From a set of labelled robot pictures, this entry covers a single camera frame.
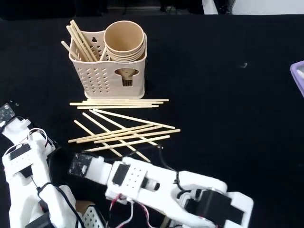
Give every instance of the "bamboo skewer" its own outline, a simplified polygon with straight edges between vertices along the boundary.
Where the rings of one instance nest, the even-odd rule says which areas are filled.
[[[77,120],[74,120],[74,123],[76,123],[79,127],[81,127],[83,130],[85,130],[87,133],[89,133],[90,135],[94,135],[93,132],[91,132],[89,129],[87,129],[85,126],[83,126],[80,122],[78,122]],[[117,156],[122,157],[122,155],[115,149],[110,149],[113,153],[115,153]]]
[[[126,129],[124,126],[120,125],[119,123],[115,122],[114,120],[109,119],[108,117],[105,117],[104,115],[101,115],[100,113],[94,112],[93,110],[90,110],[90,112],[93,113],[94,115],[97,115],[98,117],[100,117],[100,118],[106,120],[107,122],[109,122],[109,123],[111,123],[111,124],[113,124],[113,125],[115,125],[115,126],[121,128],[121,129]],[[153,146],[158,146],[158,144],[155,143],[155,142],[149,141],[148,143],[150,143],[150,144],[153,145]]]
[[[154,127],[149,127],[149,128],[143,128],[143,129],[139,129],[139,130],[135,130],[135,131],[127,131],[127,132],[122,132],[122,133],[118,133],[118,134],[109,134],[106,136],[101,136],[101,137],[97,137],[97,138],[93,138],[93,139],[84,139],[84,140],[79,140],[76,143],[86,143],[86,142],[92,142],[92,141],[96,141],[96,140],[101,140],[101,139],[109,139],[109,138],[117,138],[118,136],[124,136],[124,135],[128,135],[128,134],[132,134],[132,133],[139,133],[139,132],[147,132],[147,131],[152,131],[155,129],[159,129],[161,128],[160,126],[154,126]]]
[[[152,132],[152,133],[145,133],[145,134],[138,134],[138,135],[134,134],[134,135],[124,136],[124,137],[102,139],[102,140],[94,141],[94,143],[112,142],[112,141],[117,141],[118,139],[125,140],[125,139],[141,138],[141,137],[148,137],[148,136],[154,136],[154,135],[160,135],[160,134],[171,134],[171,133],[176,133],[176,132],[180,132],[180,131],[181,131],[180,129],[176,129],[176,130]]]
[[[162,123],[156,123],[156,122],[147,121],[147,120],[142,120],[142,119],[130,117],[130,116],[127,116],[127,115],[120,115],[120,114],[111,113],[111,112],[98,110],[98,109],[93,109],[93,111],[98,112],[98,113],[103,113],[103,114],[116,116],[116,117],[121,117],[121,118],[128,119],[128,120],[134,120],[134,121],[138,121],[138,122],[145,123],[145,124],[153,124],[153,125],[162,126],[162,127],[165,127],[165,128],[175,129],[175,127],[170,126],[170,125],[166,125],[166,124],[162,124]]]
[[[112,132],[100,133],[100,134],[91,134],[91,133],[89,133],[91,136],[81,137],[81,138],[77,138],[77,139],[71,139],[71,140],[69,140],[67,142],[68,143],[76,143],[77,141],[84,140],[84,139],[93,139],[93,138],[97,138],[97,137],[104,136],[104,135],[109,135],[109,134],[113,134],[113,133],[120,133],[120,132],[126,132],[126,131],[132,131],[132,130],[137,130],[137,129],[151,127],[151,126],[153,126],[153,125],[152,124],[146,124],[146,125],[141,125],[141,126],[137,126],[137,127],[130,127],[130,128],[125,128],[125,129],[120,129],[120,130],[112,131]]]
[[[83,116],[85,116],[87,119],[89,119],[90,121],[92,121],[93,123],[95,123],[97,126],[99,126],[100,128],[102,128],[104,131],[106,132],[110,132],[109,129],[107,129],[106,127],[102,126],[98,121],[96,121],[95,119],[93,119],[92,117],[90,117],[88,114],[86,113],[82,113]],[[144,156],[142,153],[140,153],[139,151],[137,151],[134,147],[130,146],[130,145],[126,145],[130,150],[132,150],[133,152],[136,152],[136,154],[138,154],[141,158],[143,158],[144,160],[146,160],[147,162],[151,162],[146,156]]]
[[[76,22],[75,22],[74,20],[71,20],[70,23],[71,23],[71,26],[74,27],[75,31],[77,32],[77,34],[78,34],[78,35],[80,36],[80,38],[82,39],[84,45],[87,47],[88,52],[91,54],[93,60],[94,60],[95,62],[97,62],[96,56],[94,55],[93,51],[91,50],[90,45],[89,45],[88,42],[86,41],[86,38],[84,37],[84,35],[83,35],[82,32],[80,31],[80,29],[79,29],[78,25],[76,24]]]
[[[137,141],[133,141],[133,142],[123,142],[123,143],[120,143],[120,144],[115,144],[115,145],[110,145],[110,146],[92,148],[92,149],[89,149],[89,150],[86,150],[86,151],[87,152],[102,151],[102,150],[106,150],[106,149],[110,149],[110,148],[117,148],[117,147],[122,147],[122,146],[129,146],[129,145],[135,145],[135,144],[140,144],[140,143],[147,143],[149,141],[157,141],[157,140],[168,139],[168,138],[170,138],[170,136],[165,135],[165,136],[160,136],[160,137],[156,137],[156,138],[142,139],[142,140],[137,140]]]
[[[82,54],[82,56],[84,57],[84,59],[86,60],[86,62],[89,61],[89,58],[86,56],[86,53],[85,51],[82,49],[82,47],[80,46],[80,43],[78,42],[78,39],[76,38],[76,36],[74,35],[72,29],[67,25],[66,26],[69,34],[71,35],[72,39],[74,40],[77,48],[78,48],[78,51]]]
[[[69,51],[69,53],[78,61],[80,61],[80,58],[78,57],[78,55],[76,55],[76,53],[67,45],[66,42],[64,42],[63,40],[61,41],[61,44],[65,47],[66,50]]]
[[[78,106],[77,109],[92,109],[92,108],[100,108],[100,109],[115,109],[115,108],[157,108],[159,105],[126,105],[126,106]]]

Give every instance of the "perforated basket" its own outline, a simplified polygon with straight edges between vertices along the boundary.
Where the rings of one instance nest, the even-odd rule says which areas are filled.
[[[104,31],[100,32],[85,32],[82,31],[86,37],[93,53],[99,58],[105,48]],[[87,98],[125,98],[125,99],[139,99],[144,95],[144,68],[147,58],[147,36],[145,34],[146,50],[144,57],[138,61],[131,63],[120,63],[115,61],[107,61],[108,56],[99,62],[82,62],[73,59],[69,54],[70,60],[73,62],[76,72],[85,90]],[[76,44],[71,40],[71,49],[77,53],[82,60]],[[133,75],[132,80],[123,80],[122,76],[118,74],[119,69],[135,69],[137,70]]]

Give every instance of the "white robotic arm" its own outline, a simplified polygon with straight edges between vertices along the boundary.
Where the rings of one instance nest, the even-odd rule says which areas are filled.
[[[227,192],[224,182],[188,171],[176,172],[150,163],[124,157],[110,165],[102,157],[77,154],[70,173],[107,185],[109,200],[119,194],[151,207],[184,228],[247,228],[253,207],[251,198],[239,192]]]
[[[56,187],[49,184],[38,195],[37,187],[50,183],[47,155],[56,147],[43,130],[30,130],[30,123],[27,119],[13,116],[1,122],[4,126],[1,133],[14,143],[2,157],[11,199],[10,227],[33,228],[49,220],[56,228],[74,228],[76,216]],[[32,175],[25,177],[21,173],[25,169],[30,170]],[[60,186],[60,189],[75,206],[76,200],[70,188]],[[42,200],[47,204],[48,213],[39,204]]]

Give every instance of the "chopstick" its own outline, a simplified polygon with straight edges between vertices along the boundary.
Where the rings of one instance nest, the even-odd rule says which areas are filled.
[[[86,113],[82,113],[83,116],[85,116],[88,120],[90,120],[91,122],[95,123],[98,127],[100,127],[101,129],[103,129],[106,132],[110,132],[109,129],[107,129],[106,127],[104,127],[103,125],[101,125],[98,121],[96,121],[95,119],[93,119],[92,117],[90,117],[88,114]],[[139,155],[141,158],[143,158],[145,161],[147,162],[151,162],[146,156],[144,156],[142,153],[140,153],[139,151],[137,151],[134,147],[127,145],[127,147],[133,151],[136,152],[137,155]]]
[[[68,50],[68,52],[78,61],[80,61],[80,58],[78,57],[78,55],[76,55],[76,53],[74,51],[72,51],[72,49],[67,45],[66,42],[64,42],[63,40],[61,41],[61,44],[66,48],[66,50]]]
[[[78,106],[77,109],[157,108],[159,105]]]
[[[70,106],[102,106],[102,105],[160,105],[162,101],[148,101],[148,102],[131,102],[131,101],[100,101],[100,102],[71,102]]]
[[[74,27],[76,33],[80,36],[80,40],[83,41],[84,46],[88,49],[89,54],[91,54],[91,56],[93,58],[92,60],[94,60],[95,62],[97,62],[98,60],[97,60],[96,56],[94,55],[93,51],[91,50],[90,45],[86,41],[86,38],[84,37],[84,35],[80,31],[80,29],[79,29],[78,25],[76,24],[76,22],[74,20],[71,20],[70,24],[71,24],[72,27]]]
[[[77,138],[77,139],[71,139],[67,142],[68,143],[76,143],[77,141],[84,140],[84,139],[93,139],[93,138],[97,138],[97,137],[104,136],[104,135],[126,132],[126,131],[132,131],[132,130],[151,127],[151,126],[153,126],[153,125],[152,124],[146,124],[146,125],[141,125],[141,126],[137,126],[137,127],[130,127],[130,128],[120,129],[120,130],[116,130],[116,131],[105,132],[105,133],[101,133],[101,134],[91,134],[92,132],[91,133],[88,132],[91,136],[81,137],[81,138]]]
[[[112,115],[112,116],[116,116],[116,117],[121,117],[121,118],[124,118],[124,119],[127,119],[127,120],[134,120],[134,121],[138,121],[138,122],[145,123],[145,124],[153,124],[153,125],[162,126],[162,127],[165,127],[165,128],[175,129],[175,127],[170,126],[170,125],[156,123],[156,122],[152,122],[152,121],[148,121],[148,120],[142,120],[142,119],[130,117],[130,116],[127,116],[127,115],[120,115],[120,114],[111,113],[111,112],[107,112],[107,111],[103,111],[103,110],[99,110],[99,109],[93,109],[93,111],[95,111],[97,113],[103,113],[103,114],[108,114],[108,115]]]
[[[83,50],[85,57],[87,59],[88,62],[93,62],[92,57],[90,56],[88,50],[85,48],[84,44],[82,43],[80,37],[77,35],[77,32],[74,30],[74,28],[72,26],[66,26],[67,30],[70,31],[71,35],[73,34],[72,38],[74,41],[77,41],[77,47],[79,49],[79,47],[81,47],[81,49]]]
[[[171,134],[171,133],[176,133],[180,132],[180,129],[176,130],[168,130],[168,131],[162,131],[162,132],[152,132],[152,133],[145,133],[145,134],[138,134],[138,135],[129,135],[129,136],[124,136],[124,137],[116,137],[116,138],[110,138],[110,139],[101,139],[98,141],[94,141],[94,143],[104,143],[104,142],[112,142],[112,141],[117,141],[117,140],[125,140],[125,139],[133,139],[133,138],[141,138],[141,137],[148,137],[148,136],[154,136],[154,135],[160,135],[160,134]]]
[[[82,47],[80,46],[80,43],[78,41],[78,39],[76,38],[76,36],[74,35],[72,29],[67,25],[66,26],[69,34],[71,35],[72,39],[74,40],[77,48],[78,48],[78,51],[82,54],[82,56],[85,58],[85,61],[88,62],[89,61],[89,58],[87,57],[85,51],[82,49]]]
[[[145,101],[163,101],[167,102],[169,99],[90,99],[88,98],[87,101],[90,102],[99,102],[99,101],[137,101],[137,102],[145,102]]]
[[[156,138],[150,138],[150,139],[142,139],[142,140],[137,140],[133,142],[123,142],[120,144],[115,144],[115,145],[110,145],[110,146],[102,146],[102,147],[97,147],[97,148],[92,148],[89,150],[86,150],[86,152],[94,152],[94,151],[102,151],[110,148],[117,148],[117,147],[122,147],[122,146],[129,146],[129,145],[135,145],[135,144],[140,144],[140,143],[147,143],[149,141],[157,141],[157,140],[162,140],[162,139],[169,139],[169,135],[161,136],[161,137],[156,137]]]
[[[117,136],[123,136],[123,135],[132,134],[132,133],[152,131],[152,130],[159,129],[159,128],[161,128],[161,126],[148,127],[148,128],[143,128],[143,129],[135,130],[135,131],[127,131],[127,132],[122,132],[122,133],[117,133],[117,134],[113,134],[112,133],[110,135],[100,136],[100,137],[97,137],[97,138],[79,140],[76,143],[92,142],[92,141],[96,141],[96,140],[108,139],[108,138],[113,138],[113,137],[117,137]]]
[[[79,127],[81,127],[83,130],[85,130],[90,135],[94,135],[93,132],[91,132],[89,129],[87,129],[85,126],[83,126],[79,121],[74,120],[74,123],[76,123]],[[117,150],[111,148],[110,151],[112,151],[113,153],[115,153],[117,156],[122,157],[122,155]]]
[[[115,122],[114,120],[111,120],[111,119],[109,119],[108,117],[105,117],[104,115],[101,115],[100,113],[97,113],[97,112],[95,112],[95,111],[93,111],[93,110],[89,110],[89,111],[90,111],[91,113],[93,113],[94,115],[97,115],[98,117],[100,117],[100,118],[106,120],[107,122],[109,122],[109,123],[111,123],[111,124],[113,124],[113,125],[115,125],[115,126],[121,128],[121,129],[127,129],[126,127],[120,125],[119,123]],[[153,146],[158,146],[158,144],[155,143],[155,142],[149,141],[148,143],[150,143],[150,144],[153,145]]]

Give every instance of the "black cloth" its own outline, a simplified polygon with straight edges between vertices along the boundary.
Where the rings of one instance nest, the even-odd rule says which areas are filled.
[[[170,102],[155,109],[114,112],[181,128],[161,142],[167,163],[218,178],[229,191],[250,196],[255,203],[251,228],[301,227],[304,98],[289,67],[304,59],[304,16],[127,16],[76,22],[82,30],[99,31],[121,19],[139,23],[148,37],[145,98]],[[73,153],[92,146],[67,144],[86,135],[73,120],[102,132],[68,104],[85,98],[60,44],[69,42],[68,23],[0,22],[0,98],[18,103],[13,106],[17,114],[62,145],[52,161],[54,183],[68,184],[76,199],[91,200],[105,213],[105,187],[67,175]],[[139,125],[113,119],[127,127]],[[1,151],[9,145],[1,138]],[[156,151],[143,153],[161,165]],[[100,155],[114,156],[108,151]],[[10,201],[4,172],[0,183],[0,220],[7,227]],[[130,209],[121,211],[122,221]],[[151,224],[159,225],[163,216],[150,211]],[[135,215],[133,227],[140,221],[143,212]]]

